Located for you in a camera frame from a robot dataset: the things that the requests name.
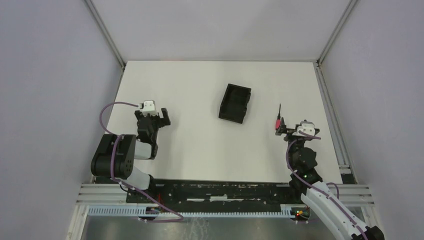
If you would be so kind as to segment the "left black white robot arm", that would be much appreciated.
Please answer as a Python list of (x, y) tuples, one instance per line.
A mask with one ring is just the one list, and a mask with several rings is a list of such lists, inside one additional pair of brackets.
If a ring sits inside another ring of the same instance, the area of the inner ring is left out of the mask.
[(158, 152), (159, 129), (171, 125), (166, 108), (162, 115), (134, 112), (137, 134), (104, 134), (90, 164), (93, 176), (110, 178), (131, 190), (138, 189), (138, 197), (145, 204), (157, 198), (155, 179), (135, 167), (135, 160), (154, 160)]

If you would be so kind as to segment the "red handled screwdriver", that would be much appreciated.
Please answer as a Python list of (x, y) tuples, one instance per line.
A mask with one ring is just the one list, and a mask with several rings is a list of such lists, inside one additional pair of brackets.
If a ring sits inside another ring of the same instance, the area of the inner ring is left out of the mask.
[(281, 104), (279, 104), (279, 107), (278, 107), (278, 114), (275, 121), (275, 130), (278, 130), (280, 125), (281, 125)]

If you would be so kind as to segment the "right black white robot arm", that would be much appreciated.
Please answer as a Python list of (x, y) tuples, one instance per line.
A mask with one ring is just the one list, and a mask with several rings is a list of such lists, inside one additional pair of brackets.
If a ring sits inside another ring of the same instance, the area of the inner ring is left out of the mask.
[(358, 219), (339, 199), (340, 190), (332, 193), (329, 184), (323, 181), (315, 167), (317, 152), (305, 144), (320, 140), (320, 129), (311, 121), (303, 120), (294, 128), (277, 116), (275, 135), (284, 136), (287, 142), (285, 161), (290, 170), (289, 199), (295, 204), (306, 204), (337, 240), (383, 240), (383, 231), (378, 226), (369, 226)]

